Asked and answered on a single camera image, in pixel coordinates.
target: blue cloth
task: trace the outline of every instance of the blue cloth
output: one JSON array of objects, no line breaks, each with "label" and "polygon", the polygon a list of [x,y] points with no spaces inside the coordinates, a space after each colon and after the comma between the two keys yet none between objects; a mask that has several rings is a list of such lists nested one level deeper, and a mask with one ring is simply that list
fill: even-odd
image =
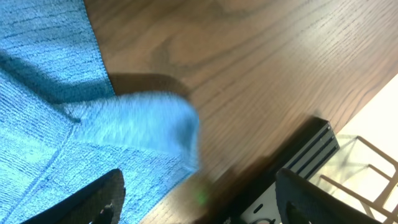
[{"label": "blue cloth", "polygon": [[0,16],[0,223],[114,168],[120,223],[137,223],[198,169],[195,110],[171,93],[115,96],[82,0],[2,0]]}]

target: towel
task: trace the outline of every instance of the towel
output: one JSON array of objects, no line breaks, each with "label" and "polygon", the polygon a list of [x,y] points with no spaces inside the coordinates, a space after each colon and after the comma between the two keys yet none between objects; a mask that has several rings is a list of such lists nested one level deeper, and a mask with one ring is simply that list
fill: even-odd
[{"label": "towel", "polygon": [[120,223],[138,223],[197,171],[195,110],[172,93],[115,96],[82,0],[2,0],[0,16],[0,223],[115,168]]}]

